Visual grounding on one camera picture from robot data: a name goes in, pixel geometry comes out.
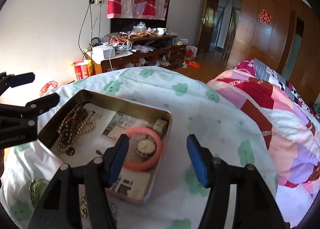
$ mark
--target white box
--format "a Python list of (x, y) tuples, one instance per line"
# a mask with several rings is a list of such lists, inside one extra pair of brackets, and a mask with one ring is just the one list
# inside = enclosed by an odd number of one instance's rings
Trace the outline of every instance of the white box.
[(113, 47), (107, 47), (104, 45), (96, 46), (92, 48), (93, 58), (109, 59), (116, 56), (115, 49)]

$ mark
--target ring box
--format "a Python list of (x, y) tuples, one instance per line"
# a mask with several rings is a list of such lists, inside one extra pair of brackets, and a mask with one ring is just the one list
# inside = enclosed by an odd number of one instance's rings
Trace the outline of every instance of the ring box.
[(48, 123), (43, 127), (43, 129), (39, 133), (39, 141), (41, 141), (47, 148), (52, 149), (55, 142), (58, 139), (58, 128), (65, 118), (65, 116), (68, 114), (69, 111), (72, 110), (72, 108), (77, 103), (92, 103), (95, 106), (115, 111), (115, 112), (121, 112), (122, 114), (137, 118), (137, 119), (143, 119), (147, 121), (148, 123), (156, 123), (158, 119), (165, 120), (168, 123), (168, 127), (165, 131), (165, 133), (162, 136), (162, 154), (160, 157), (160, 160), (158, 163), (147, 170), (146, 172), (150, 173), (150, 179), (148, 181), (147, 188), (145, 190), (145, 193), (143, 197), (140, 200), (133, 199), (128, 197), (125, 194), (117, 193), (112, 190), (106, 190), (108, 194), (116, 195), (122, 199), (125, 199), (129, 202), (134, 203), (145, 203), (150, 195), (152, 188), (154, 186), (156, 176), (159, 171), (159, 167), (161, 164), (162, 156), (165, 152), (166, 144), (168, 141), (171, 125), (172, 125), (172, 114), (169, 111), (155, 108), (152, 106), (148, 106), (145, 104), (133, 102), (130, 100), (117, 98), (114, 96), (106, 95), (103, 93), (90, 91), (90, 90), (80, 90), (77, 92), (73, 97), (71, 97), (55, 114), (54, 116), (48, 121)]

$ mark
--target red plastic bag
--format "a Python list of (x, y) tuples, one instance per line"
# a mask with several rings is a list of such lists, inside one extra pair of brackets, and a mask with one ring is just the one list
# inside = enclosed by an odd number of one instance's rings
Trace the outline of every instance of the red plastic bag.
[(58, 83), (56, 81), (47, 82), (40, 90), (40, 97), (42, 97), (47, 91), (57, 88)]
[(188, 65), (194, 67), (195, 69), (198, 69), (201, 67), (200, 64), (194, 62), (194, 61), (188, 61)]

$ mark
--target watch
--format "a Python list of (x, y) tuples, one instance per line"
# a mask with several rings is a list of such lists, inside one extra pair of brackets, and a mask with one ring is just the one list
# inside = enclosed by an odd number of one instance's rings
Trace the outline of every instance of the watch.
[(152, 156), (155, 151), (156, 144), (149, 139), (142, 139), (137, 144), (136, 153), (144, 158), (146, 158), (147, 156)]

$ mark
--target white wall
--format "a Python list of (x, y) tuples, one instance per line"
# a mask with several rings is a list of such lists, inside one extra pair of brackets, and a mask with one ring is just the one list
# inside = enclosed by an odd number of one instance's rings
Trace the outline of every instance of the white wall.
[[(241, 9), (240, 0), (232, 0), (232, 2), (235, 8)], [(219, 6), (225, 7), (225, 5), (228, 4), (223, 14), (221, 31), (220, 31), (219, 39), (217, 42), (217, 46), (221, 48), (224, 47), (224, 43), (226, 41), (227, 34), (228, 34), (228, 28), (229, 28), (231, 11), (232, 11), (232, 2), (230, 0), (219, 0)]]
[[(204, 0), (170, 0), (167, 26), (195, 45)], [(70, 63), (81, 60), (78, 48), (80, 27), (88, 0), (7, 0), (0, 11), (0, 72), (34, 72), (32, 84), (10, 89), (1, 103), (24, 105), (38, 98), (48, 81), (59, 85), (72, 81)], [(102, 6), (101, 35), (109, 33), (106, 3)], [(93, 17), (99, 5), (92, 6)], [(98, 26), (93, 36), (98, 35)], [(88, 46), (90, 18), (87, 18), (80, 44)]]

